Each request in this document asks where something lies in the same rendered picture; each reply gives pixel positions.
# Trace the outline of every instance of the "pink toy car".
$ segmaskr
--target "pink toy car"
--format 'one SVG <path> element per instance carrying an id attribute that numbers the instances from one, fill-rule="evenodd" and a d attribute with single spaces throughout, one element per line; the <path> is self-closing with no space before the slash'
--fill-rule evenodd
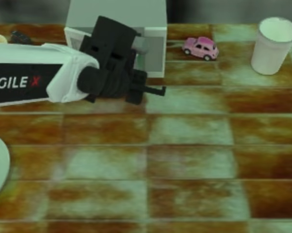
<path id="1" fill-rule="evenodd" d="M 187 55 L 201 57 L 205 61 L 215 60 L 218 56 L 218 48 L 216 44 L 207 37 L 192 38 L 189 37 L 185 41 L 182 50 Z"/>

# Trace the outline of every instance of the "gray background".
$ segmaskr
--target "gray background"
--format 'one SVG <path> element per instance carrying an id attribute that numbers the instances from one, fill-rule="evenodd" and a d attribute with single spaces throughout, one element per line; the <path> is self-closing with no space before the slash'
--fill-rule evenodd
<path id="1" fill-rule="evenodd" d="M 0 0 L 0 23 L 65 23 L 69 2 Z M 167 0 L 167 13 L 169 23 L 258 23 L 271 16 L 292 20 L 292 0 Z"/>

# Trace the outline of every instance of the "tiled table surface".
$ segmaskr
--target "tiled table surface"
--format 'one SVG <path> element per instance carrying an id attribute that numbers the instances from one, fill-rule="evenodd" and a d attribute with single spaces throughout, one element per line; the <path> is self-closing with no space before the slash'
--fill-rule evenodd
<path id="1" fill-rule="evenodd" d="M 64 43 L 59 25 L 5 25 Z M 292 51 L 255 73 L 255 25 L 169 27 L 165 98 L 0 108 L 0 233 L 292 233 Z M 216 62 L 185 56 L 212 37 Z"/>

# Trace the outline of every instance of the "toy car wheel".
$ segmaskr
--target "toy car wheel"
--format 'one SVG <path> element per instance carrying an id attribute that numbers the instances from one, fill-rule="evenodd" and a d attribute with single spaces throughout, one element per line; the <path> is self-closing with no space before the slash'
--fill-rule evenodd
<path id="1" fill-rule="evenodd" d="M 188 50 L 188 49 L 185 49 L 184 50 L 184 53 L 187 54 L 187 55 L 190 55 L 191 54 L 190 50 Z"/>
<path id="2" fill-rule="evenodd" d="M 208 55 L 205 55 L 205 56 L 203 57 L 203 59 L 204 59 L 205 61 L 210 61 L 210 60 L 212 60 L 212 58 L 211 58 L 210 56 L 208 56 Z"/>

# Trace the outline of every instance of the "red letter x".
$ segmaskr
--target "red letter x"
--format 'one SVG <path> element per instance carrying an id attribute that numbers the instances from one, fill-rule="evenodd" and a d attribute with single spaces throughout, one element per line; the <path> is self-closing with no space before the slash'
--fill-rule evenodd
<path id="1" fill-rule="evenodd" d="M 38 86 L 39 80 L 40 80 L 40 76 L 34 76 L 32 86 Z"/>

